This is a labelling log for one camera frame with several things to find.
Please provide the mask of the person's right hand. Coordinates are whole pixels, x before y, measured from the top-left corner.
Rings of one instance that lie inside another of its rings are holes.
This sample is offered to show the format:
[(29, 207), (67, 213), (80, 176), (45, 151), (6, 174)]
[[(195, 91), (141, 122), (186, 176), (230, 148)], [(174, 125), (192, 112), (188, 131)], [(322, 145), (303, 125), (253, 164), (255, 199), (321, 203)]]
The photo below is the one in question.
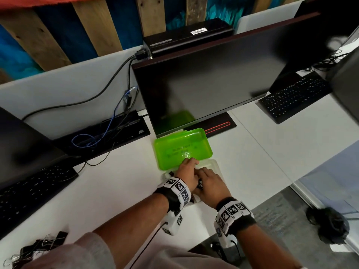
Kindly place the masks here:
[(193, 194), (197, 195), (202, 202), (209, 207), (216, 209), (218, 203), (223, 199), (231, 197), (231, 193), (222, 178), (216, 174), (216, 177), (203, 182), (203, 190), (195, 189)]

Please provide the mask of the person's right forearm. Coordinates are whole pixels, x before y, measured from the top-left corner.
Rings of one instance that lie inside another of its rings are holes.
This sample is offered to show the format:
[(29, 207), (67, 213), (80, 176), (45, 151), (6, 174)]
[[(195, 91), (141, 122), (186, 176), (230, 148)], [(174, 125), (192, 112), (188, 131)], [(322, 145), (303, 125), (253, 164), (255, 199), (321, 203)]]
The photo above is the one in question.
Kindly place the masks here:
[(276, 244), (257, 224), (236, 233), (252, 269), (302, 269), (298, 260)]

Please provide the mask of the person's left forearm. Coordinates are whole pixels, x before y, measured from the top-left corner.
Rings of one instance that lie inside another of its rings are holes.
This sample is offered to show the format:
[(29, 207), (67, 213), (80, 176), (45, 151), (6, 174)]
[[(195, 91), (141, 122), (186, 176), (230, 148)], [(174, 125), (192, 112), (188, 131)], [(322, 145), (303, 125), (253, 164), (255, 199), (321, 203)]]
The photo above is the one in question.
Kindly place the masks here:
[(168, 212), (162, 194), (147, 198), (111, 218), (93, 233), (108, 246), (116, 269), (124, 269)]

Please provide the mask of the clear plastic box base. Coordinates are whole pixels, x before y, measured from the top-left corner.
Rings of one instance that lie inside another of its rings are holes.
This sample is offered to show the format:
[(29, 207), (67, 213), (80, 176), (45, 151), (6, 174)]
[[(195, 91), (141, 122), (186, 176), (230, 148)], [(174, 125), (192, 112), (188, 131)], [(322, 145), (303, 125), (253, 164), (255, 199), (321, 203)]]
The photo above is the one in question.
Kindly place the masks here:
[[(221, 170), (220, 170), (216, 160), (210, 158), (210, 159), (205, 159), (205, 160), (199, 161), (199, 164), (195, 166), (195, 169), (200, 169), (203, 167), (206, 167), (207, 169), (212, 169), (213, 172), (215, 174), (218, 174), (224, 181), (223, 175), (221, 173)], [(160, 184), (167, 181), (168, 179), (172, 178), (173, 175), (177, 172), (177, 169), (178, 169), (178, 166), (166, 170), (160, 177), (161, 178)], [(200, 202), (201, 202), (201, 199), (197, 195), (194, 194), (191, 196), (191, 200), (189, 201), (187, 206), (189, 207), (189, 206), (192, 206), (192, 205), (200, 203)]]

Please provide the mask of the green plastic box lid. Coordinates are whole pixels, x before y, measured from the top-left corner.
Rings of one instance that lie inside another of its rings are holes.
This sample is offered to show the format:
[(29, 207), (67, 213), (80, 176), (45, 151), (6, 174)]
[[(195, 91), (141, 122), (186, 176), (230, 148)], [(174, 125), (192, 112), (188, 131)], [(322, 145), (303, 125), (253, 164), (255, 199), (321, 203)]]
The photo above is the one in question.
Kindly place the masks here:
[(185, 158), (211, 158), (213, 151), (202, 128), (173, 133), (154, 141), (158, 167), (162, 171), (179, 166)]

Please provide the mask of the left wristband with marker tags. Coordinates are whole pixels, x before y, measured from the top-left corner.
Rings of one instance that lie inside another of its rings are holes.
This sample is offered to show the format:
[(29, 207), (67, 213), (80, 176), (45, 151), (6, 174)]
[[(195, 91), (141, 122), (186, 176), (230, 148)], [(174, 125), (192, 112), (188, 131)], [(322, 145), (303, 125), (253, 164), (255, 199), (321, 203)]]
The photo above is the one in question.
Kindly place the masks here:
[(167, 212), (180, 212), (191, 199), (191, 192), (188, 186), (177, 177), (167, 179), (153, 193), (166, 197), (169, 204)]

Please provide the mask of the wristband with marker tags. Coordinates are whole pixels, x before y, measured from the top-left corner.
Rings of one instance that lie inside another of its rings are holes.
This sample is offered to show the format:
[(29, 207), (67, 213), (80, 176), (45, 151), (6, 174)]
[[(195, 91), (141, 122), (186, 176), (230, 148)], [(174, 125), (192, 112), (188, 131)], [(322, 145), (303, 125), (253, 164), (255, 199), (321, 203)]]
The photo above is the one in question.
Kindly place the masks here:
[(216, 206), (216, 223), (225, 236), (236, 235), (257, 222), (253, 213), (242, 202), (233, 197), (222, 199)]
[(177, 177), (167, 179), (153, 193), (166, 197), (169, 204), (167, 212), (180, 212), (191, 199), (191, 192), (188, 186)]

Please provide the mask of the black monitor base red line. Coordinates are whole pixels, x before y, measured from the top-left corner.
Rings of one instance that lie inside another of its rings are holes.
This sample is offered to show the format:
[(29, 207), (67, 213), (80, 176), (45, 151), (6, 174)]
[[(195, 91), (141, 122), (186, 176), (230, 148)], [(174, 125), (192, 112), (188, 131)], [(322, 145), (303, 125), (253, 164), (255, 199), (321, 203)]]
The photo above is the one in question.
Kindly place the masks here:
[(237, 125), (234, 120), (230, 117), (228, 112), (224, 112), (202, 122), (196, 123), (191, 126), (185, 127), (183, 130), (194, 130), (202, 128), (205, 132), (207, 138), (213, 137), (215, 135), (221, 134), (225, 131), (228, 131), (232, 128), (235, 128)]

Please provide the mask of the right wristband with marker tags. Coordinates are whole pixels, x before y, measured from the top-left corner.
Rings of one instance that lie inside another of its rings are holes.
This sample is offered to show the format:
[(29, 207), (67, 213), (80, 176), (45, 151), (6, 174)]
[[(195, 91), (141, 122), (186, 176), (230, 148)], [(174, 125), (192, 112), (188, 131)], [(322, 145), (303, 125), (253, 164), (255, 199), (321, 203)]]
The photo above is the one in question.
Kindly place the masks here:
[(233, 197), (222, 199), (216, 206), (216, 223), (225, 236), (236, 235), (257, 222), (253, 213), (242, 202)]

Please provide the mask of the large black monitor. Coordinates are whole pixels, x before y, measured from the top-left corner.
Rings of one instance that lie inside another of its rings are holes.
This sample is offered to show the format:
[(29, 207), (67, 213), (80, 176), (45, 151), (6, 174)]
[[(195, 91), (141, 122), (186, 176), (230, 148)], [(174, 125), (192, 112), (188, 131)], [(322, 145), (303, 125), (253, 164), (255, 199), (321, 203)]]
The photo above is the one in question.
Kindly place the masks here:
[(253, 101), (279, 77), (317, 63), (328, 22), (309, 13), (134, 64), (155, 135)]

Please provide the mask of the black chair base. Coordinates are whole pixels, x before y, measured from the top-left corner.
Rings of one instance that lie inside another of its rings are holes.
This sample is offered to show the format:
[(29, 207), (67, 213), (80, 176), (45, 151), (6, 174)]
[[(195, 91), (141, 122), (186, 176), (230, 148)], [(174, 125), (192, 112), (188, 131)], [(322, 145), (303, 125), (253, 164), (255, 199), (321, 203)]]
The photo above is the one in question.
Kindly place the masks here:
[(319, 239), (325, 244), (345, 244), (350, 226), (348, 220), (334, 208), (312, 208), (306, 210), (307, 220), (317, 226)]

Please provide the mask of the grey sleeve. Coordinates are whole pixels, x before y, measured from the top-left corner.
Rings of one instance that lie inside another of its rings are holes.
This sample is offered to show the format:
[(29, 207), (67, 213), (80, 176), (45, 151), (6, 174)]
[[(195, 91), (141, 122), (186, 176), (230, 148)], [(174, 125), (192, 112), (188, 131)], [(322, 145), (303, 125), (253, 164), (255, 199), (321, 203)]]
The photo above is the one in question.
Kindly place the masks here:
[(116, 269), (116, 265), (103, 239), (88, 232), (73, 244), (61, 245), (21, 269)]

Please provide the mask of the white desk partition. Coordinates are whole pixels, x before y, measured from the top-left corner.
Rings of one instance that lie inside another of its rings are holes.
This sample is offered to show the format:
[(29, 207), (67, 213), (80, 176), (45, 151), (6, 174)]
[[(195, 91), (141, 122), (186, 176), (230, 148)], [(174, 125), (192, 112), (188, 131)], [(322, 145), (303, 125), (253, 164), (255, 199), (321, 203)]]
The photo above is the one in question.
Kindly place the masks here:
[(295, 1), (275, 8), (241, 17), (234, 35), (294, 18), (303, 1)]
[[(77, 103), (97, 95), (137, 46), (35, 76), (0, 85), (0, 107), (19, 119), (47, 107)], [(31, 127), (57, 139), (109, 119), (128, 88), (128, 64), (96, 99), (75, 106), (37, 113), (26, 119)]]

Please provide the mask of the dark grey computer case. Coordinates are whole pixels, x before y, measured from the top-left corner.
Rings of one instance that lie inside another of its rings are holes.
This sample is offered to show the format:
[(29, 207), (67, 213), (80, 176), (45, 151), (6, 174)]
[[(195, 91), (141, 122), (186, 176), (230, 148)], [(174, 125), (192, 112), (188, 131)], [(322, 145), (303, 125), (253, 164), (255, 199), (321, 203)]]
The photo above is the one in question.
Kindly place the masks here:
[(338, 103), (359, 125), (359, 46), (326, 74)]

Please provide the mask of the pile of black binder clips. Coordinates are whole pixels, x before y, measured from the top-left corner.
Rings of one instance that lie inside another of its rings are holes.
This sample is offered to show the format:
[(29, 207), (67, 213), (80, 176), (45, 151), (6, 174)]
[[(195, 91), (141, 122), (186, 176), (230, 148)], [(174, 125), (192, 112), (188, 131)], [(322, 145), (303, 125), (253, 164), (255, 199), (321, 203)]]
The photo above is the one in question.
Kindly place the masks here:
[(36, 240), (34, 244), (21, 248), (19, 254), (14, 254), (4, 260), (0, 269), (21, 269), (25, 264), (47, 254), (53, 249), (62, 246), (68, 236), (68, 232), (59, 231), (56, 236), (48, 234), (42, 240)]

